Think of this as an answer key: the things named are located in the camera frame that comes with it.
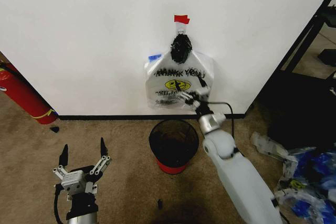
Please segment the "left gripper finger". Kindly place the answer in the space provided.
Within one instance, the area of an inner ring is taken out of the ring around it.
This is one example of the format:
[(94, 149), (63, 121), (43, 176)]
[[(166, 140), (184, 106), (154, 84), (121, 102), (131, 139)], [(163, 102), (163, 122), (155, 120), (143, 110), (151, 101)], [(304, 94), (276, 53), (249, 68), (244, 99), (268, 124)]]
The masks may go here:
[(60, 179), (63, 180), (64, 176), (68, 174), (66, 166), (68, 165), (68, 145), (66, 144), (59, 156), (58, 166), (53, 168), (53, 173)]
[(100, 140), (100, 155), (101, 158), (89, 172), (90, 175), (99, 175), (103, 173), (111, 162), (111, 157), (108, 155), (108, 149), (104, 143), (103, 137)]

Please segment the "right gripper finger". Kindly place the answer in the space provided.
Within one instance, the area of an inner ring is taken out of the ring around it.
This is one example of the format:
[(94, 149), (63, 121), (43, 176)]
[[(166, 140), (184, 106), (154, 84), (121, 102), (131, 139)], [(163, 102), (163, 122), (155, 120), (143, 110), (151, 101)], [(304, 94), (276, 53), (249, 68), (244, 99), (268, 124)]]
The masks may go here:
[(187, 93), (187, 92), (183, 92), (180, 88), (180, 85), (178, 84), (178, 82), (175, 80), (175, 89), (177, 91), (177, 96), (182, 99), (187, 105), (190, 106), (195, 106), (194, 102), (196, 100), (196, 93), (195, 92), (191, 92), (191, 93)]
[(197, 77), (197, 78), (200, 82), (201, 87), (195, 90), (196, 98), (199, 101), (207, 102), (209, 99), (211, 89), (201, 77)]

